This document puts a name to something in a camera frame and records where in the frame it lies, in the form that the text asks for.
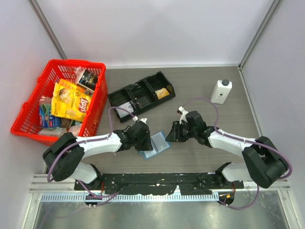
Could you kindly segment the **blue leather card holder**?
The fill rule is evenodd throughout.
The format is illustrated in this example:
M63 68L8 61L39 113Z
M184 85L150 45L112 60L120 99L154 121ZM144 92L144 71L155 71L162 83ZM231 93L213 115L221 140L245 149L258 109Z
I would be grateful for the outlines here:
M172 147L170 142L167 142L165 139L165 134L163 131L154 134L151 137L152 150L150 151L138 151L138 154L141 155L144 160L148 160L154 156L159 155L165 150L168 150Z

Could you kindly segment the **gold card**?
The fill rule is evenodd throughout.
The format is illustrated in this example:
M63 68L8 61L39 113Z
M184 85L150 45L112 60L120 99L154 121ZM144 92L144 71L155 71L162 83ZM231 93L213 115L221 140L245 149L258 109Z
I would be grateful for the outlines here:
M159 90L155 91L155 93L159 100L170 95L169 91L166 88L159 89Z

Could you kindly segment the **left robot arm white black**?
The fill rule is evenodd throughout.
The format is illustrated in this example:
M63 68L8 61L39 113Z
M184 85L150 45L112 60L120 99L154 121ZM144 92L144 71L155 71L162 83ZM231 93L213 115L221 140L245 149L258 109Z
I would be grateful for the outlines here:
M97 190L102 184L101 173L93 164L81 161L93 155L127 151L132 147L137 151L153 149L146 118L106 135L75 137L70 132L65 133L42 155L49 169L47 180L59 182L72 178L89 190Z

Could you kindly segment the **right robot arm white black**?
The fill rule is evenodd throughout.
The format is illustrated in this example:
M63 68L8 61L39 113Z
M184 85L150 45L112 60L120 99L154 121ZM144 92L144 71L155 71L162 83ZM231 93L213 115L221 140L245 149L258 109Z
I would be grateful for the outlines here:
M288 162L275 150L267 137L241 138L223 130L208 126L197 111L179 112L181 118L174 121L166 137L168 142L186 142L194 138L199 144L239 156L241 164L226 163L215 176L216 185L227 188L233 181L253 181L262 188L269 188L288 171Z

